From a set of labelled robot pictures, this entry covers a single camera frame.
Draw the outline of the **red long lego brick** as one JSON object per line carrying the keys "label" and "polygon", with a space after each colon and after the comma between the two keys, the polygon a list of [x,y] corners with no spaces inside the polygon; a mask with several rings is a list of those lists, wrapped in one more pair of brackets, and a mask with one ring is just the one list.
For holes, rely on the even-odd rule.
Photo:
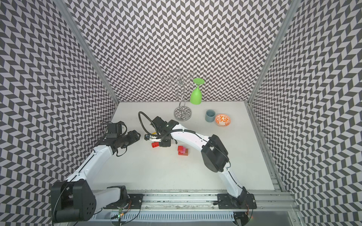
{"label": "red long lego brick", "polygon": [[153,142],[151,145],[153,148],[159,147],[159,142]]}
{"label": "red long lego brick", "polygon": [[178,155],[188,156],[189,155],[188,149],[186,149],[185,151],[178,152]]}

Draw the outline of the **red long lego brick front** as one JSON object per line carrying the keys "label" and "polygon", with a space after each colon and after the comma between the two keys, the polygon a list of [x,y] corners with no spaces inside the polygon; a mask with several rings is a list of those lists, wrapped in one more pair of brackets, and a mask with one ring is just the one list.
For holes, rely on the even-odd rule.
{"label": "red long lego brick front", "polygon": [[185,151],[178,152],[178,155],[188,156],[189,155],[188,149],[186,149]]}

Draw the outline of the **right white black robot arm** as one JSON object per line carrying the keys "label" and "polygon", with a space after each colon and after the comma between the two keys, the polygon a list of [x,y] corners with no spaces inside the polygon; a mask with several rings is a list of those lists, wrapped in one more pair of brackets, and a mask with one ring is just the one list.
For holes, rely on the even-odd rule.
{"label": "right white black robot arm", "polygon": [[240,202],[245,200],[248,192],[232,171],[228,152],[217,135],[204,136],[185,128],[175,120],[166,122],[158,116],[152,120],[151,125],[156,130],[156,134],[151,137],[165,141],[167,146],[171,145],[173,139],[200,151],[204,165],[219,175],[228,195]]}

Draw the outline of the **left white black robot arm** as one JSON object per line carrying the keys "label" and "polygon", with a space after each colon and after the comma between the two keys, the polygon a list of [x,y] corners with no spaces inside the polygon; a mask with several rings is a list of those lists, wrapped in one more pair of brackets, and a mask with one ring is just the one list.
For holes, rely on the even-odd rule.
{"label": "left white black robot arm", "polygon": [[110,186],[94,193],[90,183],[119,148],[127,148],[139,139],[140,133],[135,130],[118,137],[105,137],[74,173],[54,183],[51,187],[52,224],[88,221],[96,211],[107,206],[129,207],[130,197],[125,186]]}

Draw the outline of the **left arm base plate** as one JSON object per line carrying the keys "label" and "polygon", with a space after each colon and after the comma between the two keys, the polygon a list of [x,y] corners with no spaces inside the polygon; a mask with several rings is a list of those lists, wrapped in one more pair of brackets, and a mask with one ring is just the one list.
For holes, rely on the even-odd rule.
{"label": "left arm base plate", "polygon": [[140,209],[143,203],[143,197],[143,194],[128,194],[118,201],[106,205],[104,209]]}

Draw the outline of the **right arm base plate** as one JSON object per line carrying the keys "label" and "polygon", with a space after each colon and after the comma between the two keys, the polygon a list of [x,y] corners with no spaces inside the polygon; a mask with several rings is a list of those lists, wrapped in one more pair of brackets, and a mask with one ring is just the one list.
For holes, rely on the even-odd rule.
{"label": "right arm base plate", "polygon": [[257,209],[255,196],[249,193],[241,198],[235,198],[229,194],[218,194],[217,204],[219,209]]}

